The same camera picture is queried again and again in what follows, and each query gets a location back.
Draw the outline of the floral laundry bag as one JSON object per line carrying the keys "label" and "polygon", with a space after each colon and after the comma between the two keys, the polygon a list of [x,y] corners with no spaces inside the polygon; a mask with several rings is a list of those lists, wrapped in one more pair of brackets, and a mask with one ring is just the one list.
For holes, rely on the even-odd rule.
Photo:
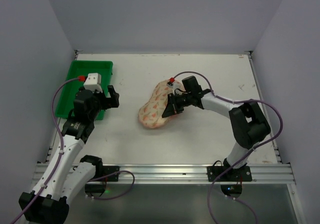
{"label": "floral laundry bag", "polygon": [[157,129],[166,125],[169,121],[174,119],[173,116],[162,118],[162,114],[166,108],[168,101],[168,94],[172,91],[167,87],[169,80],[159,82],[154,88],[150,99],[138,111],[138,121],[148,129]]}

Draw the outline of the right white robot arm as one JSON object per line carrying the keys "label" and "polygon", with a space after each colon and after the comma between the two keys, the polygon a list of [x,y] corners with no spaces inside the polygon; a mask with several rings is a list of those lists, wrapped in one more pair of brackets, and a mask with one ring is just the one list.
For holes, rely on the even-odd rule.
{"label": "right white robot arm", "polygon": [[214,95],[209,88],[202,89],[195,76],[183,79],[182,85],[184,89],[178,87],[178,82],[174,78],[167,82],[172,91],[167,96],[167,105],[162,117],[181,114],[185,107],[194,106],[228,118],[235,144],[223,165],[234,170],[245,166],[249,151],[271,133],[271,127],[258,102],[231,101]]}

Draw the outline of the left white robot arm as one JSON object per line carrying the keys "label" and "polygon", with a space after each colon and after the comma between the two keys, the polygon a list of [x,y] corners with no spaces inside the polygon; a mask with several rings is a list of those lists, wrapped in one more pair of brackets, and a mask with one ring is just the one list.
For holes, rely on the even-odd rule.
{"label": "left white robot arm", "polygon": [[103,91],[79,88],[67,120],[60,130],[60,142],[49,165],[31,192],[23,192],[19,205],[25,219],[37,224],[63,224],[70,205],[87,181],[102,171],[102,160],[91,156],[70,174],[75,158],[93,132],[94,122],[102,110],[119,107],[119,94],[112,85]]}

